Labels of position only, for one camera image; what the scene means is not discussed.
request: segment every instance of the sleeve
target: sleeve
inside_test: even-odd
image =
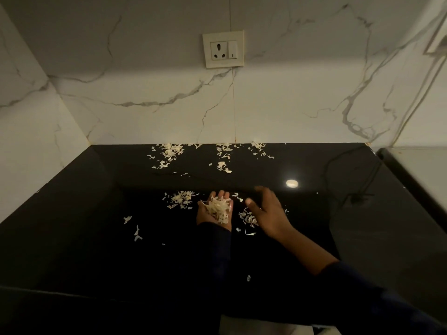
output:
[[[231,232],[212,223],[196,227],[194,254],[194,330],[196,334],[217,334],[221,315],[221,294],[230,265]]]
[[[317,276],[326,312],[332,313],[343,335],[447,334],[444,327],[400,296],[365,280],[354,269],[336,262]]]

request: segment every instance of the person's right hand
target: person's right hand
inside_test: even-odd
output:
[[[278,240],[293,227],[273,191],[263,186],[257,186],[254,189],[262,194],[262,209],[250,198],[245,200],[245,204],[262,230],[271,238]]]

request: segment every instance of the electrical outlet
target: electrical outlet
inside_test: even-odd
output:
[[[203,34],[202,36],[207,68],[244,65],[243,31]]]
[[[228,59],[228,41],[211,43],[211,59],[212,60]]]

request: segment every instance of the person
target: person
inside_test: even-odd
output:
[[[446,329],[398,295],[368,282],[353,268],[311,241],[289,222],[275,193],[255,187],[262,195],[261,207],[247,198],[245,203],[261,229],[280,242],[313,275],[326,298],[324,305],[333,311],[335,326],[342,335],[350,334],[447,334]],[[221,190],[218,197],[228,199]],[[228,224],[218,224],[201,201],[198,202],[195,294],[198,306],[195,331],[217,334],[223,285],[230,263],[231,215]]]

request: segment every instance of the hand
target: hand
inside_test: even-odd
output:
[[[250,198],[245,200],[245,204],[262,230],[271,238],[278,240],[293,227],[273,191],[263,186],[257,186],[254,189],[262,193],[262,210]]]
[[[208,201],[211,201],[211,197],[216,197],[216,192],[212,191],[210,196],[208,197]],[[228,191],[221,190],[219,192],[218,197],[224,197],[225,199],[230,198],[230,193]],[[202,222],[213,222],[220,226],[222,226],[225,229],[228,229],[231,231],[231,215],[233,214],[233,200],[228,201],[230,208],[228,210],[228,223],[217,223],[216,219],[211,216],[211,214],[208,212],[208,209],[205,207],[205,204],[202,201],[199,201],[198,204],[198,211],[197,211],[197,225],[201,224]]]

